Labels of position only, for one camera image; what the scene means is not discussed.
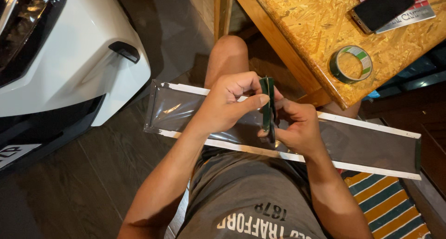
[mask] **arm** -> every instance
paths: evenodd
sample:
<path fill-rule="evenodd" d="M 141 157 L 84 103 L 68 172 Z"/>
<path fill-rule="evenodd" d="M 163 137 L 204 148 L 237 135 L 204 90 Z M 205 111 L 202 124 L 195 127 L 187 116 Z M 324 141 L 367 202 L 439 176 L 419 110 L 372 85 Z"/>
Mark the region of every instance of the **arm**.
<path fill-rule="evenodd" d="M 373 238 L 363 212 L 331 162 L 315 107 L 287 99 L 277 106 L 292 124 L 287 130 L 276 128 L 276 138 L 304 156 L 313 207 L 322 225 L 335 238 Z"/>
<path fill-rule="evenodd" d="M 257 95 L 238 103 L 249 90 Z M 175 145 L 139 188 L 118 238 L 162 237 L 209 134 L 228 130 L 244 114 L 268 101 L 269 96 L 261 94 L 255 72 L 220 77 Z"/>

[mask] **hand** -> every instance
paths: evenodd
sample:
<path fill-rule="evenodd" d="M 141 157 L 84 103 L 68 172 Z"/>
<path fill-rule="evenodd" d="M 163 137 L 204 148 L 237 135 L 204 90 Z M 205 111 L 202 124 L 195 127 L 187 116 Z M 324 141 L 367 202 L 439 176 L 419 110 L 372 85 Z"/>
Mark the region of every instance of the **hand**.
<path fill-rule="evenodd" d="M 319 131 L 318 114 L 313 105 L 298 104 L 283 98 L 276 102 L 279 118 L 290 123 L 286 129 L 275 128 L 276 139 L 303 156 L 327 153 Z"/>
<path fill-rule="evenodd" d="M 240 96 L 253 91 L 256 95 L 237 102 Z M 283 98 L 275 88 L 275 99 Z M 222 75 L 212 86 L 209 94 L 188 126 L 205 133 L 226 131 L 249 111 L 261 108 L 269 101 L 262 94 L 259 77 L 255 72 Z"/>

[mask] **tape roll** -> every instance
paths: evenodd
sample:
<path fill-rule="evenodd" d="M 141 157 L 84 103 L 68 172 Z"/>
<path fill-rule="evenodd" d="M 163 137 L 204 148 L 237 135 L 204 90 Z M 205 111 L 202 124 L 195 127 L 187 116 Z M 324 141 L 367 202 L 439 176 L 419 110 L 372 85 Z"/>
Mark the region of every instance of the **tape roll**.
<path fill-rule="evenodd" d="M 342 53 L 350 53 L 353 54 L 356 58 L 358 58 L 362 64 L 363 70 L 361 72 L 360 78 L 352 78 L 346 75 L 338 66 L 338 58 Z M 359 82 L 365 80 L 370 76 L 372 70 L 371 58 L 364 49 L 357 46 L 345 46 L 341 48 L 339 51 L 335 52 L 330 59 L 330 71 L 339 81 L 352 84 L 355 82 Z"/>

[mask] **striped rug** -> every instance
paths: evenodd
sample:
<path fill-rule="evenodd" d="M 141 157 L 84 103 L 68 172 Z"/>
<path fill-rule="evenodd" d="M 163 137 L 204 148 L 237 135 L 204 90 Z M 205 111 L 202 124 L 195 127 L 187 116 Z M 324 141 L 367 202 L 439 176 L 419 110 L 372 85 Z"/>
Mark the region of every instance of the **striped rug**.
<path fill-rule="evenodd" d="M 421 214 L 396 177 L 359 173 L 345 178 L 375 239 L 430 239 Z"/>

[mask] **transparent plastic sheet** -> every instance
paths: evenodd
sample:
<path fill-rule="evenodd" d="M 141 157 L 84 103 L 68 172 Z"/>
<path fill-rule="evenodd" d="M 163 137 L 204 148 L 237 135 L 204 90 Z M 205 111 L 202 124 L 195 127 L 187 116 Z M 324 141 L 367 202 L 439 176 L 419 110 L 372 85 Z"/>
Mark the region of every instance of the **transparent plastic sheet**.
<path fill-rule="evenodd" d="M 205 97 L 175 90 L 169 88 L 168 83 L 153 80 L 144 131 L 182 132 Z M 262 117 L 259 111 L 251 111 L 233 128 L 226 132 L 213 133 L 209 139 L 293 153 L 279 141 L 270 144 L 262 142 L 256 136 L 262 128 Z M 320 119 L 319 126 L 333 161 L 419 174 L 419 139 L 326 119 Z M 279 128 L 287 127 L 287 122 L 280 122 Z"/>

